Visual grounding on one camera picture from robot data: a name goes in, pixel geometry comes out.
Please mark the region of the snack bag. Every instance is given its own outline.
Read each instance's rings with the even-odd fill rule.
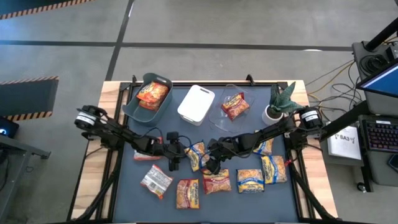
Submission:
[[[192,145],[191,150],[189,150],[189,147],[184,149],[185,153],[187,154],[187,156],[189,157],[189,159],[191,160],[191,168],[192,171],[197,171],[199,169],[201,169],[203,166],[205,166],[206,162],[209,160],[209,155],[206,154],[205,155],[205,143],[203,143],[203,141],[198,142],[194,145]]]
[[[160,100],[156,101],[155,103],[148,103],[148,102],[145,102],[144,100],[140,100],[138,105],[143,108],[147,108],[148,110],[157,111],[157,110],[159,110],[160,105],[162,104],[163,100],[164,100],[164,97],[161,98]]]
[[[158,137],[158,139],[160,140],[159,143],[163,143],[162,137]],[[148,156],[148,155],[141,154],[141,153],[137,152],[137,150],[134,150],[134,159],[137,161],[158,160],[161,158],[162,158],[162,156]]]
[[[210,171],[206,170],[205,174],[203,174],[203,185],[206,194],[232,190],[228,169],[220,170],[218,174],[206,175],[206,173],[210,174]]]
[[[261,157],[262,169],[265,173],[266,184],[283,183],[287,181],[284,158],[282,156]]]
[[[257,149],[254,149],[253,152],[263,156],[269,156],[272,153],[272,143],[274,139],[267,140],[265,142],[260,143]]]
[[[169,91],[169,88],[163,84],[151,82],[144,86],[137,94],[137,98],[147,103],[156,103],[160,101]]]
[[[177,208],[199,209],[199,180],[184,179],[177,184]]]
[[[221,109],[228,115],[228,118],[233,121],[239,114],[247,110],[250,105],[244,100],[244,94],[238,93],[232,96],[227,102],[221,105]]]
[[[169,187],[172,181],[172,177],[164,174],[157,165],[152,165],[152,168],[150,168],[149,172],[145,175],[140,184],[147,187],[160,199],[163,199],[163,194],[166,192],[167,187]]]
[[[264,191],[264,178],[260,169],[236,170],[238,172],[238,192],[258,193]]]

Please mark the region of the gray bin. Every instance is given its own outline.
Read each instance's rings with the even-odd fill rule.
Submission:
[[[126,115],[140,122],[141,124],[145,126],[155,126],[157,122],[161,119],[164,111],[167,109],[167,106],[172,100],[173,83],[169,79],[164,78],[160,75],[156,75],[154,73],[145,74],[143,76],[143,80],[144,83],[141,85],[138,92],[134,95],[134,97],[131,98],[131,101],[127,105],[122,106],[122,109]],[[152,81],[166,85],[169,88],[167,96],[165,97],[164,101],[157,111],[148,110],[139,106],[138,104],[140,99],[138,99],[136,96],[144,86],[150,84]]]

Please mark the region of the potted plant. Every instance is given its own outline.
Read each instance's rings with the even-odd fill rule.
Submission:
[[[262,112],[262,120],[268,125],[275,124],[284,115],[284,113],[291,113],[301,108],[299,104],[290,100],[296,82],[293,82],[282,93],[279,92],[277,85],[271,87],[271,99],[269,105]]]

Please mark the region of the white box with lid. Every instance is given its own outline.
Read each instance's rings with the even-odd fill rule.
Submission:
[[[182,100],[177,111],[181,118],[196,126],[201,125],[213,103],[215,94],[198,85],[193,85]]]

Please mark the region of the concrete floor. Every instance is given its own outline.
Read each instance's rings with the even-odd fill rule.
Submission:
[[[96,0],[0,21],[0,40],[115,42],[128,0]],[[369,40],[396,18],[394,0],[136,0],[125,42],[350,46]],[[113,47],[0,45],[0,82],[58,75],[54,114],[20,122],[18,139],[52,151],[32,159],[12,206],[11,218],[28,223],[61,222],[80,171],[86,141],[74,127],[76,108],[97,104]],[[154,72],[172,80],[314,78],[352,59],[351,52],[122,48],[112,80]],[[352,68],[356,78],[358,71]],[[313,83],[316,90],[333,75]],[[347,73],[333,83],[347,83]],[[320,98],[335,95],[329,87]],[[348,109],[348,100],[325,106]],[[326,112],[336,119],[340,112]],[[326,165],[339,217],[395,223],[398,188],[356,190],[351,168]]]

